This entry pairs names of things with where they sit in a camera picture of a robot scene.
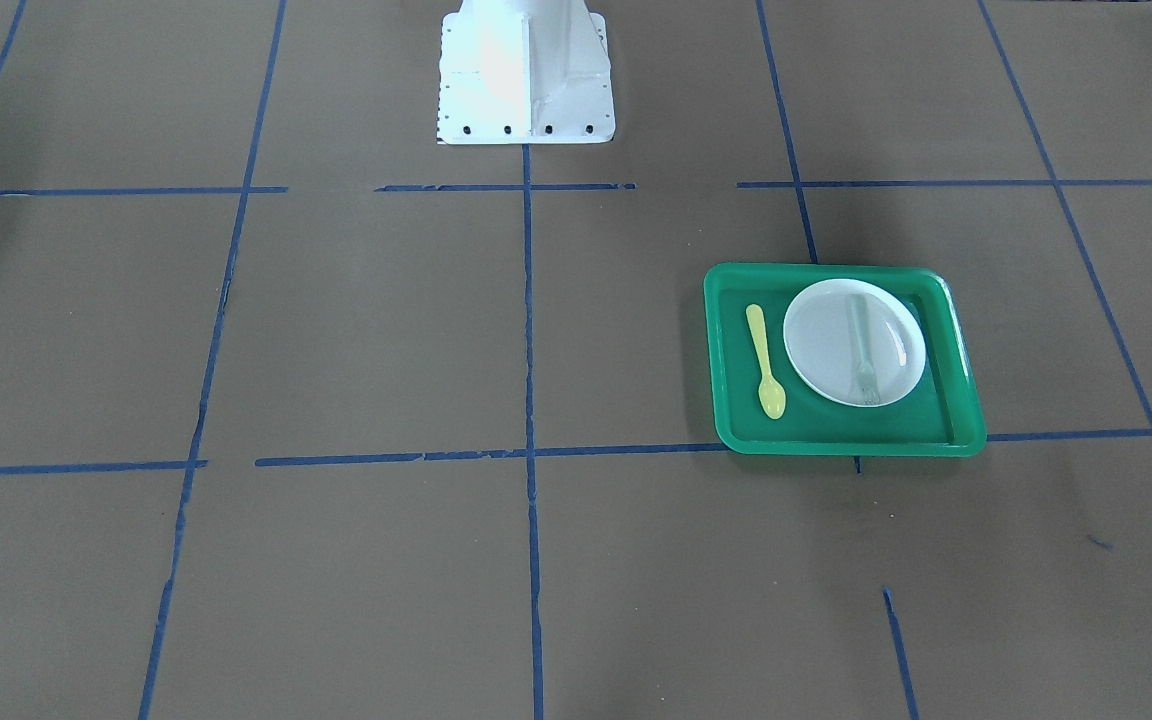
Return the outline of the yellow plastic spoon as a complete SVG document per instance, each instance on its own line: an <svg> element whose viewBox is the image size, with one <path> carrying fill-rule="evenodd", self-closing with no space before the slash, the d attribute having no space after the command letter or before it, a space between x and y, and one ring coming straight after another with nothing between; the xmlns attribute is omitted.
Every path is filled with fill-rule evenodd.
<svg viewBox="0 0 1152 720"><path fill-rule="evenodd" d="M782 384L773 373L771 344L763 306L749 304L745 306L745 318L751 344L755 348L756 364L758 364L760 373L756 393L758 393L761 411L771 420L780 420L786 411L787 395Z"/></svg>

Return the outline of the white round plate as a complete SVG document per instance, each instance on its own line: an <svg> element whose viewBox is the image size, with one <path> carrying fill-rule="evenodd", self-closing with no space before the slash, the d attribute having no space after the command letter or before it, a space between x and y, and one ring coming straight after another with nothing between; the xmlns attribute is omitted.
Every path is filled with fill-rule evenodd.
<svg viewBox="0 0 1152 720"><path fill-rule="evenodd" d="M879 406L861 406L852 373L849 297L855 293L867 296ZM801 381L841 406L896 404L918 387L929 364L927 340L914 311L893 293L858 279L826 279L797 293L783 314L782 336Z"/></svg>

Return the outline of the pale green plastic fork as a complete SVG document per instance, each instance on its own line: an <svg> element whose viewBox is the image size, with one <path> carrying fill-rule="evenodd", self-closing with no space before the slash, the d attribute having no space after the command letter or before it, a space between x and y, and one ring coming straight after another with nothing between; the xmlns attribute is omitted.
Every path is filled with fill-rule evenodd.
<svg viewBox="0 0 1152 720"><path fill-rule="evenodd" d="M847 300L847 314L854 344L852 373L861 395L861 406L879 406L881 392L878 388L872 344L870 344L867 296L861 293L850 296Z"/></svg>

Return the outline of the green plastic tray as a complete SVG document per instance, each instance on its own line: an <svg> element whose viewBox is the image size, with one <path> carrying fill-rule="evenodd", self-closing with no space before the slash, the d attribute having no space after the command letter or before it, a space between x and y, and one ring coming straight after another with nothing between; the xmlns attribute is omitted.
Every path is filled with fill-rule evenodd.
<svg viewBox="0 0 1152 720"><path fill-rule="evenodd" d="M810 389L791 369L782 336L787 306L797 293L826 279L877 285L905 304L922 325L929 364L922 382L896 404L835 404ZM986 420L950 287L932 270L721 263L703 281L710 389L717 433L738 454L776 456L969 457L986 444ZM774 376L786 391L780 420L759 404L759 369L745 306L763 306Z"/></svg>

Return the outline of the white pedestal column with base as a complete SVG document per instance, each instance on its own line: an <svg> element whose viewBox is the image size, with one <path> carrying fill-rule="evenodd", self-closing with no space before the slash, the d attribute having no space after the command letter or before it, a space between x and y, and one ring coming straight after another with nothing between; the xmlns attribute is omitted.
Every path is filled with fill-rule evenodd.
<svg viewBox="0 0 1152 720"><path fill-rule="evenodd" d="M584 1L463 1L444 15L438 68L444 145L616 136L608 28Z"/></svg>

